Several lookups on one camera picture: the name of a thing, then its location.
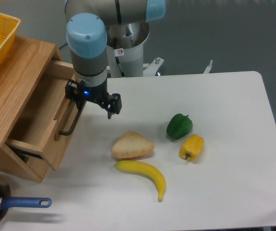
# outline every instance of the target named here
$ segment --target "blue pot handle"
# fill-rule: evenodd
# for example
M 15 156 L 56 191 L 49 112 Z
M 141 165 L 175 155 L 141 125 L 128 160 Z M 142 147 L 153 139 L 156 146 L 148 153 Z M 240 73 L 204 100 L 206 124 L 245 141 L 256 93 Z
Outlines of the blue pot handle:
M 25 208 L 48 208 L 51 206 L 50 198 L 41 197 L 3 197 L 0 209 L 8 209 L 11 207 Z

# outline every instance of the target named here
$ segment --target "blue led light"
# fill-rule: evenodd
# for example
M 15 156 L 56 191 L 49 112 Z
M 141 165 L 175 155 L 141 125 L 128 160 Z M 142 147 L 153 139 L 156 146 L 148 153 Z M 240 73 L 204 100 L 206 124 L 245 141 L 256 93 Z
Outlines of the blue led light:
M 84 95 L 85 96 L 89 96 L 90 95 L 90 91 L 84 91 Z

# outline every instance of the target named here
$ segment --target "yellow bell pepper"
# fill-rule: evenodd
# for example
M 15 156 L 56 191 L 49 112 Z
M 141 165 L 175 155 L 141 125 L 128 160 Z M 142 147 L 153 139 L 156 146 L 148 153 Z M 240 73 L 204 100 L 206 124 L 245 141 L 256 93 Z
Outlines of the yellow bell pepper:
M 182 159 L 194 161 L 200 155 L 204 146 L 204 139 L 197 134 L 193 134 L 182 145 L 179 155 Z

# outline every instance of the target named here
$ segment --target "banana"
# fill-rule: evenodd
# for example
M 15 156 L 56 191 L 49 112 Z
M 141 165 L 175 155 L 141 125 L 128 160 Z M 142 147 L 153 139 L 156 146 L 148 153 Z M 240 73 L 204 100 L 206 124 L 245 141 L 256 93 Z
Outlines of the banana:
M 155 183 L 158 191 L 158 201 L 162 201 L 163 193 L 166 189 L 166 180 L 162 173 L 156 167 L 135 160 L 121 160 L 117 162 L 114 166 L 120 171 L 141 174 L 151 178 L 151 180 Z

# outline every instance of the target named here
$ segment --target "pepper stem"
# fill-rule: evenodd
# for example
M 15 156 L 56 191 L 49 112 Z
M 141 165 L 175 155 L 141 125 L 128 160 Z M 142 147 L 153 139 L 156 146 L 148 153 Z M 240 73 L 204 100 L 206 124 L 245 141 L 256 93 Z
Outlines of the pepper stem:
M 186 156 L 185 160 L 187 160 L 187 158 L 190 157 L 190 154 L 186 153 L 185 156 Z

